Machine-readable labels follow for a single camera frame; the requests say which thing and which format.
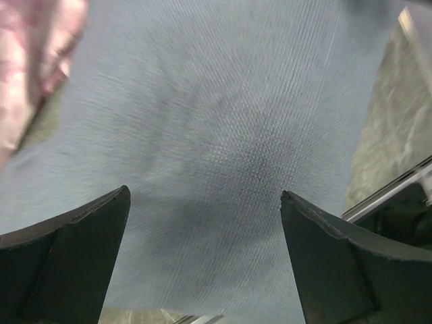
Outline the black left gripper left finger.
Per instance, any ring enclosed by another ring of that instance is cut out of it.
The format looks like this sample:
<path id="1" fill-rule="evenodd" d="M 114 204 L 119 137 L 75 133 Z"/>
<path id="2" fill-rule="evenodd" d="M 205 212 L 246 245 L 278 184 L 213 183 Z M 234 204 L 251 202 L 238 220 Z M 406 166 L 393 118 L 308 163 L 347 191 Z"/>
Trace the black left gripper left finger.
<path id="1" fill-rule="evenodd" d="M 97 323 L 129 211 L 121 186 L 1 235 L 1 322 Z"/>

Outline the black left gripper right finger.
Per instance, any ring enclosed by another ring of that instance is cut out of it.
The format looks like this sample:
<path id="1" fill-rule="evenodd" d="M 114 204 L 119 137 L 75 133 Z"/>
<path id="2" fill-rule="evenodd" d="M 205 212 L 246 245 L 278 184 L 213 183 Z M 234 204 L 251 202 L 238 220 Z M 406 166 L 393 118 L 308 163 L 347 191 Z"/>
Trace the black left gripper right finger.
<path id="1" fill-rule="evenodd" d="M 374 234 L 292 192 L 281 220 L 306 323 L 430 323 L 431 251 Z"/>

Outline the blue-grey pillowcase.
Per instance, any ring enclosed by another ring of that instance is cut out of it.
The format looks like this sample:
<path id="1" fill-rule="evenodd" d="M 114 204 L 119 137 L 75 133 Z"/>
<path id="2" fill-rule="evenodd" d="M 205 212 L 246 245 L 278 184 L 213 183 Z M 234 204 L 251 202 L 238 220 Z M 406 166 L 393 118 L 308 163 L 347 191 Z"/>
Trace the blue-grey pillowcase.
<path id="1" fill-rule="evenodd" d="M 280 194 L 342 210 L 403 7 L 91 1 L 57 133 L 1 175 L 1 231 L 125 184 L 108 306 L 302 323 Z"/>

